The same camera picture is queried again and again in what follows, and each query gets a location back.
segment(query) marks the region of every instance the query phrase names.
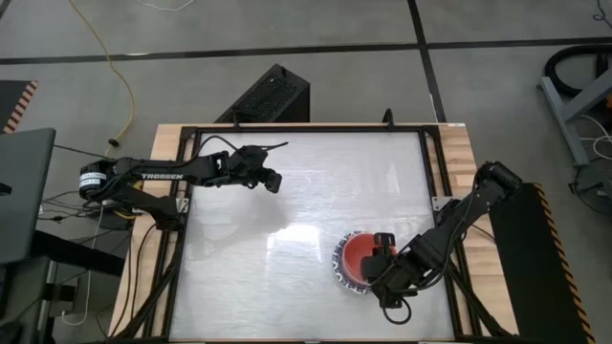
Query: robotic arm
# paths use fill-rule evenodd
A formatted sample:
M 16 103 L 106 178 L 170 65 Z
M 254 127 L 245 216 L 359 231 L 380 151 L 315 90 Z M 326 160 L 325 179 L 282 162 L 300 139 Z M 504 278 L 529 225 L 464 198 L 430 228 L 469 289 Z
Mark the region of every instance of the robotic arm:
M 379 299 L 384 310 L 398 309 L 407 296 L 416 296 L 436 284 L 443 275 L 451 277 L 481 315 L 483 323 L 493 335 L 508 336 L 489 315 L 478 298 L 459 276 L 450 261 L 452 248 L 470 226 L 489 209 L 506 202 L 522 185 L 522 181 L 500 162 L 485 163 L 474 176 L 471 193 L 463 200 L 446 204 L 437 214 L 435 228 L 417 235 L 394 254 L 395 238 L 390 233 L 376 233 L 372 255 L 361 260 L 361 275 Z M 395 321 L 404 324 L 409 320 Z
M 88 202 L 111 200 L 144 210 L 155 219 L 157 229 L 180 230 L 185 224 L 178 216 L 174 199 L 152 196 L 132 187 L 132 183 L 185 181 L 204 187 L 240 184 L 250 189 L 263 183 L 270 192 L 277 193 L 282 176 L 263 166 L 267 157 L 265 147 L 248 145 L 231 155 L 223 151 L 189 161 L 100 160 L 81 168 L 78 191 Z

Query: black box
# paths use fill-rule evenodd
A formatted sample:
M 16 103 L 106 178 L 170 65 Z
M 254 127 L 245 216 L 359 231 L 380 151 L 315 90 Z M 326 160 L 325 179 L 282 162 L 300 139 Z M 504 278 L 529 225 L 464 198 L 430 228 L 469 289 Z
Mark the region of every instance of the black box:
M 215 123 L 310 122 L 310 83 L 274 64 Z

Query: white cable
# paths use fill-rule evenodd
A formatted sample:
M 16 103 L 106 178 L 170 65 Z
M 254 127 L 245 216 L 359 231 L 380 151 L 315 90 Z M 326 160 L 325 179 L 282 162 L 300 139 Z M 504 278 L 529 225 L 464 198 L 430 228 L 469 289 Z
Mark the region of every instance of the white cable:
M 161 7 L 155 6 L 153 4 L 145 3 L 143 0 L 136 0 L 136 1 L 140 2 L 141 4 L 143 4 L 145 6 L 148 6 L 148 7 L 152 8 L 152 9 L 158 10 L 158 11 L 180 11 L 180 10 L 184 9 L 185 7 L 191 5 L 191 3 L 194 0 L 187 1 L 184 5 L 182 5 L 181 7 L 177 8 L 177 9 L 161 8 Z
M 598 137 L 596 139 L 594 138 L 583 138 L 583 140 L 593 140 L 593 152 L 595 152 L 595 154 L 597 154 L 598 157 L 602 158 L 602 159 L 606 159 L 606 160 L 610 160 L 612 161 L 612 157 L 608 157 L 604 154 L 602 154 L 600 151 L 597 150 L 597 143 L 600 140 L 603 139 L 608 139 L 608 142 L 612 143 L 612 137 L 610 135 L 608 135 L 608 132 L 605 130 L 605 128 L 603 127 L 603 125 L 601 125 L 601 123 L 599 123 L 596 119 L 590 117 L 590 116 L 586 116 L 586 115 L 582 115 L 582 117 L 590 119 L 592 122 L 594 122 L 597 126 L 600 127 L 600 129 L 603 131 L 603 136 Z
M 99 220 L 98 220 L 98 225 L 96 226 L 96 230 L 94 231 L 94 242 L 92 243 L 92 249 L 96 247 L 96 239 L 98 238 L 99 226 L 102 223 L 102 216 L 104 216 L 104 206 L 99 209 Z M 61 313 L 61 321 L 64 324 L 69 325 L 69 326 L 78 326 L 78 325 L 82 325 L 85 322 L 85 320 L 87 320 L 87 312 L 89 311 L 89 292 L 91 291 L 91 287 L 92 287 L 92 271 L 89 270 L 87 272 L 87 298 L 85 299 L 85 316 L 83 316 L 83 318 L 80 321 L 77 321 L 76 323 L 72 323 L 64 319 L 64 316 L 66 315 L 66 311 L 63 311 Z

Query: hazard stripe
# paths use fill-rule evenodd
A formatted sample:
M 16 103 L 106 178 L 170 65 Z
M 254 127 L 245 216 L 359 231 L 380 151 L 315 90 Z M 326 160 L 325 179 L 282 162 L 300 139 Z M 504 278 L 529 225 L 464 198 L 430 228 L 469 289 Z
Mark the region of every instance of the hazard stripe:
M 535 187 L 535 189 L 537 189 L 537 194 L 539 195 L 540 203 L 544 208 L 546 222 L 548 223 L 548 227 L 551 231 L 553 243 L 557 248 L 558 258 L 561 261 L 561 268 L 565 272 L 565 279 L 567 280 L 568 288 L 572 293 L 572 298 L 574 299 L 574 304 L 576 305 L 576 311 L 580 318 L 580 322 L 582 323 L 582 329 L 584 330 L 584 336 L 586 337 L 586 341 L 588 342 L 588 344 L 595 344 L 595 338 L 593 337 L 593 332 L 591 331 L 591 325 L 589 325 L 588 318 L 586 317 L 586 312 L 584 311 L 584 307 L 582 306 L 582 299 L 580 298 L 578 288 L 576 287 L 574 276 L 570 271 L 570 265 L 567 263 L 565 251 L 563 250 L 563 244 L 561 243 L 561 238 L 558 236 L 557 227 L 555 226 L 555 221 L 553 220 L 551 208 L 550 206 L 548 206 L 548 202 L 546 202 L 544 188 L 542 187 L 542 185 L 537 183 L 534 183 L 533 186 Z
M 9 120 L 3 128 L 4 133 L 10 134 L 17 130 L 17 125 L 19 125 L 19 122 L 26 113 L 26 108 L 30 104 L 37 87 L 38 81 L 31 81 L 30 84 L 26 86 L 26 89 L 21 94 L 21 98 L 17 100 L 17 104 L 15 105 Z

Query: yellow cable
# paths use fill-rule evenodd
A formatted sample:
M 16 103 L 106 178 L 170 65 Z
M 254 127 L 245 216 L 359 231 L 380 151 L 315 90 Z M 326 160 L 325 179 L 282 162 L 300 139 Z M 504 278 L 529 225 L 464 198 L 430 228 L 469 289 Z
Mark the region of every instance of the yellow cable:
M 134 99 L 134 93 L 132 92 L 132 88 L 130 87 L 130 85 L 127 83 L 127 80 L 125 80 L 125 77 L 123 77 L 123 75 L 117 69 L 115 69 L 115 66 L 113 65 L 113 61 L 111 60 L 111 56 L 109 55 L 108 51 L 106 50 L 106 46 L 102 42 L 102 39 L 98 36 L 96 31 L 94 30 L 94 27 L 92 27 L 92 25 L 87 21 L 87 19 L 83 15 L 83 13 L 81 13 L 78 10 L 77 5 L 75 5 L 74 0 L 68 0 L 68 1 L 70 2 L 70 5 L 73 7 L 73 9 L 75 9 L 76 13 L 78 13 L 78 16 L 80 16 L 80 18 L 83 20 L 83 22 L 87 25 L 89 30 L 94 34 L 94 36 L 98 40 L 99 45 L 104 50 L 104 55 L 106 56 L 106 61 L 108 61 L 109 67 L 111 68 L 113 73 L 115 73 L 115 75 L 117 75 L 121 79 L 121 81 L 123 81 L 123 85 L 125 85 L 125 88 L 127 89 L 127 92 L 129 92 L 129 94 L 130 94 L 130 99 L 132 101 L 132 110 L 131 110 L 131 113 L 130 113 L 130 118 L 127 120 L 127 122 L 123 126 L 123 129 L 121 129 L 121 131 L 115 136 L 115 140 L 119 140 L 119 138 L 122 137 L 123 134 L 125 134 L 127 129 L 132 124 L 132 121 L 134 120 L 134 116 L 135 116 L 135 112 L 136 112 L 136 100 Z M 111 152 L 111 149 L 113 149 L 113 146 L 109 143 L 108 148 L 106 149 L 106 153 L 104 153 L 105 157 L 108 157 L 108 154 Z
M 113 212 L 115 213 L 115 215 L 117 215 L 117 216 L 119 216 L 119 217 L 121 217 L 122 219 L 125 219 L 125 220 L 134 220 L 134 219 L 136 219 L 135 215 L 125 215 L 123 213 L 118 212 L 117 210 L 113 210 Z

